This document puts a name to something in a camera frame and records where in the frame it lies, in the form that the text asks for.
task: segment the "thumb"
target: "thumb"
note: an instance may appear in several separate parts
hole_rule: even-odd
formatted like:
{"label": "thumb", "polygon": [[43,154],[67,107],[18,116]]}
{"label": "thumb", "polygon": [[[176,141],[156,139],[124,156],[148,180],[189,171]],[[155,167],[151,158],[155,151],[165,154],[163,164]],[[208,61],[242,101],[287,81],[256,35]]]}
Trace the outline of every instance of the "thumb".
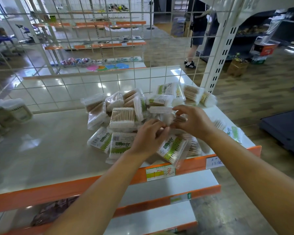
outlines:
{"label": "thumb", "polygon": [[170,127],[165,127],[161,134],[157,138],[157,142],[161,145],[169,137]]}
{"label": "thumb", "polygon": [[183,129],[185,128],[185,122],[173,122],[170,127],[171,128],[178,128],[178,129]]}

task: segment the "black pole stand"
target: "black pole stand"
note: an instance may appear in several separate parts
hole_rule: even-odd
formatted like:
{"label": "black pole stand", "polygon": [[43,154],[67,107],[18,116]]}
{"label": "black pole stand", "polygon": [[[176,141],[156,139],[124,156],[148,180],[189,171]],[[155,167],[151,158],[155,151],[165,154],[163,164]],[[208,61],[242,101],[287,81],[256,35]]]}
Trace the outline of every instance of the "black pole stand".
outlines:
{"label": "black pole stand", "polygon": [[152,4],[153,4],[153,2],[150,1],[149,2],[149,5],[150,5],[150,27],[148,27],[147,30],[154,30],[154,28],[151,27],[151,22],[152,22],[152,15],[151,15],[151,13],[152,13]]}

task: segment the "wire mesh panel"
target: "wire mesh panel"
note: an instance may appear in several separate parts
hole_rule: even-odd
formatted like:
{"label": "wire mesh panel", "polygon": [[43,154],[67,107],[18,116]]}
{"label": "wire mesh panel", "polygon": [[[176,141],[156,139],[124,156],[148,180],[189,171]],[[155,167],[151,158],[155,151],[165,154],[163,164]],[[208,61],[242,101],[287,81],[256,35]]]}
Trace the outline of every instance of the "wire mesh panel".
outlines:
{"label": "wire mesh panel", "polygon": [[[0,30],[7,36],[0,41],[0,99],[22,98],[37,112],[82,108],[80,98],[96,93],[110,96],[140,87],[150,94],[174,81],[200,85],[212,71],[207,61],[216,53],[207,51],[205,43],[222,38],[219,27],[215,32],[211,28],[230,16],[235,3],[14,1],[16,12],[0,17]],[[192,34],[194,17],[206,23]],[[150,19],[154,28],[147,29]]]}

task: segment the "forearm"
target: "forearm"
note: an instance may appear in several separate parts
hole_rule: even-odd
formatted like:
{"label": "forearm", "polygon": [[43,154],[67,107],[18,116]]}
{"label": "forearm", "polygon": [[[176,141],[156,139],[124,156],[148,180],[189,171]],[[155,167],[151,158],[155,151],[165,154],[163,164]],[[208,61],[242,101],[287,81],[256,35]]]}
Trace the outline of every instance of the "forearm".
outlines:
{"label": "forearm", "polygon": [[207,143],[275,231],[294,234],[294,180],[222,131]]}
{"label": "forearm", "polygon": [[142,162],[127,151],[45,234],[103,234]]}

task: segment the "person's left hand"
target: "person's left hand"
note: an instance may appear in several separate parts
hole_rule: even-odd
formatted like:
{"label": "person's left hand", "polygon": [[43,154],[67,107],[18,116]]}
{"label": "person's left hand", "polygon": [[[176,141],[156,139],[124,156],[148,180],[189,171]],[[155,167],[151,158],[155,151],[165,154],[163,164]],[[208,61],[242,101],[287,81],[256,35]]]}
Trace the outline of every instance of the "person's left hand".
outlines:
{"label": "person's left hand", "polygon": [[164,122],[157,119],[151,119],[137,132],[132,147],[127,151],[135,154],[142,161],[145,161],[152,154],[157,152],[161,144],[168,138],[170,127],[166,127]]}

